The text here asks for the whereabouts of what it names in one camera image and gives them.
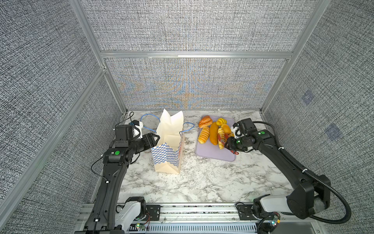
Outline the checkered paper bag blue handles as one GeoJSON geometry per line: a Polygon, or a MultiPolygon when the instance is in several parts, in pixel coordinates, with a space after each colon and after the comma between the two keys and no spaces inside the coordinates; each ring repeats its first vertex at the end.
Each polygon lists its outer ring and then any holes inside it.
{"type": "Polygon", "coordinates": [[[157,145],[151,149],[154,170],[177,175],[181,172],[185,133],[192,130],[195,124],[185,122],[183,111],[171,115],[163,110],[157,119],[157,129],[149,129],[160,137],[157,145]]]}

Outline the red metal tongs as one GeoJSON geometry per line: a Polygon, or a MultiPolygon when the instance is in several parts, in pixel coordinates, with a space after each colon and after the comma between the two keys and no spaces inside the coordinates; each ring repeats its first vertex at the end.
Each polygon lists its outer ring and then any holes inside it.
{"type": "Polygon", "coordinates": [[[228,149],[230,152],[232,152],[235,155],[239,155],[239,152],[234,150],[231,145],[232,143],[231,137],[234,137],[234,134],[233,133],[231,133],[230,135],[225,134],[225,137],[226,137],[226,144],[224,148],[228,149]]]}

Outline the striped yellow white bread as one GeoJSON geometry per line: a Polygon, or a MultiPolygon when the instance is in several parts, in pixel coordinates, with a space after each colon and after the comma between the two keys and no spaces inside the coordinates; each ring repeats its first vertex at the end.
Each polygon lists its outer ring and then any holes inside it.
{"type": "Polygon", "coordinates": [[[219,146],[219,148],[220,149],[224,149],[225,144],[226,144],[226,137],[225,137],[225,132],[224,132],[224,130],[222,128],[218,129],[217,138],[218,138],[218,146],[219,146]]]}

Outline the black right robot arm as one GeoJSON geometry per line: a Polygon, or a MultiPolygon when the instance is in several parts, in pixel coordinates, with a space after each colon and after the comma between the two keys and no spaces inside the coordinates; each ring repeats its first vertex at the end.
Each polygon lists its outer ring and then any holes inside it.
{"type": "Polygon", "coordinates": [[[229,137],[225,147],[232,151],[259,151],[270,159],[290,182],[293,191],[286,196],[262,196],[254,199],[252,210],[257,218],[271,212],[292,213],[300,219],[313,217],[330,206],[331,181],[324,175],[308,170],[283,147],[268,130],[229,137]]]}

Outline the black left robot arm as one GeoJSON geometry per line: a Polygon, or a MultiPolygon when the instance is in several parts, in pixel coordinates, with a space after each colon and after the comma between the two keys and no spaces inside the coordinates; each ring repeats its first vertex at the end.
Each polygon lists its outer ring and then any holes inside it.
{"type": "Polygon", "coordinates": [[[133,136],[116,136],[113,144],[103,154],[103,170],[93,209],[81,231],[76,234],[124,234],[132,222],[146,215],[143,197],[131,198],[116,219],[116,209],[123,178],[134,155],[155,147],[160,137],[148,133],[136,139],[133,136]]]}

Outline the small ridged yellow bread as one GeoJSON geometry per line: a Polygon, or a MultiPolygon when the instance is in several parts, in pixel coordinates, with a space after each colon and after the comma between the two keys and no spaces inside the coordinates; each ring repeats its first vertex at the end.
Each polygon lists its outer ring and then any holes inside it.
{"type": "Polygon", "coordinates": [[[216,124],[217,126],[222,126],[223,124],[227,124],[227,120],[224,118],[218,118],[216,124]]]}

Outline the ridged yellow bread left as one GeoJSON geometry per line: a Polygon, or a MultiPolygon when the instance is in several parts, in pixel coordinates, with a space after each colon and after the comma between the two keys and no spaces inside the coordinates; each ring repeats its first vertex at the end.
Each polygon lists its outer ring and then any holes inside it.
{"type": "Polygon", "coordinates": [[[200,144],[205,144],[210,136],[210,127],[205,126],[201,129],[200,134],[198,136],[198,142],[200,144]]]}

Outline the brown glazed bread roll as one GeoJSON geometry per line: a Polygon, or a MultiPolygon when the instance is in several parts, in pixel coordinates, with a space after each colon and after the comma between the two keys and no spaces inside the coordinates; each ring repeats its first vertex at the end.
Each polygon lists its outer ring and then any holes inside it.
{"type": "Polygon", "coordinates": [[[211,117],[210,116],[204,116],[200,120],[198,126],[199,126],[199,128],[204,128],[204,127],[210,126],[212,124],[213,124],[213,120],[211,119],[211,117]]]}

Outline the lavender plastic tray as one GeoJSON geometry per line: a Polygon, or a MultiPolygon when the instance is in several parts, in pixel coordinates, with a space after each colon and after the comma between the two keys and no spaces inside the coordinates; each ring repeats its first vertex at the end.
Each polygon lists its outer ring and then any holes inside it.
{"type": "MultiPolygon", "coordinates": [[[[234,118],[229,118],[226,116],[217,116],[208,114],[211,119],[215,122],[218,118],[223,118],[228,121],[228,125],[230,127],[233,126],[235,123],[234,118]]],[[[201,144],[199,142],[196,143],[195,147],[196,155],[204,158],[216,159],[216,160],[223,160],[223,161],[234,161],[236,159],[236,154],[232,153],[230,150],[224,148],[219,149],[218,145],[213,145],[210,140],[208,139],[206,143],[201,144]]]]}

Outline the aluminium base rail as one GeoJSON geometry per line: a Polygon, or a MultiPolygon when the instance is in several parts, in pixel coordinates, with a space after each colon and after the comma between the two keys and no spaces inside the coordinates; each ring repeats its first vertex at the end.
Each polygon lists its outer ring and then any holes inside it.
{"type": "Polygon", "coordinates": [[[285,213],[256,217],[251,203],[149,203],[139,198],[111,207],[86,204],[75,234],[257,234],[275,229],[285,213]]]}

